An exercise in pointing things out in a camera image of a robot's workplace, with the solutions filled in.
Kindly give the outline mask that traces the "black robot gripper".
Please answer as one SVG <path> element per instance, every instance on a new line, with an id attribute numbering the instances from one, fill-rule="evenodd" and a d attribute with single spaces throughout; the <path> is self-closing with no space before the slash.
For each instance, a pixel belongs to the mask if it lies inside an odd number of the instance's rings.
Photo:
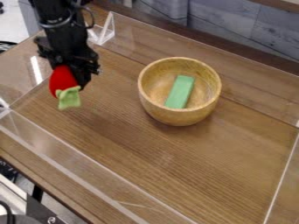
<path id="1" fill-rule="evenodd" d="M 49 61 L 51 69 L 59 65 L 67 66 L 79 89 L 83 89 L 90 75 L 98 75 L 99 69 L 98 54 L 87 45 L 86 28 L 69 24 L 43 32 L 43 36 L 33 39 L 38 55 Z"/>

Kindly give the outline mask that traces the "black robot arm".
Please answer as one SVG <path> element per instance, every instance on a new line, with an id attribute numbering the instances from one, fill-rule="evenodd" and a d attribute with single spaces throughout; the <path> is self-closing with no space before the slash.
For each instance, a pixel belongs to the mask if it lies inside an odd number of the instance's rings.
<path id="1" fill-rule="evenodd" d="M 99 68 L 98 54 L 87 45 L 87 29 L 94 23 L 85 25 L 81 13 L 85 11 L 94 20 L 91 11 L 75 0 L 30 0 L 30 4 L 45 33 L 33 39 L 37 53 L 49 61 L 51 69 L 65 66 L 83 88 Z"/>

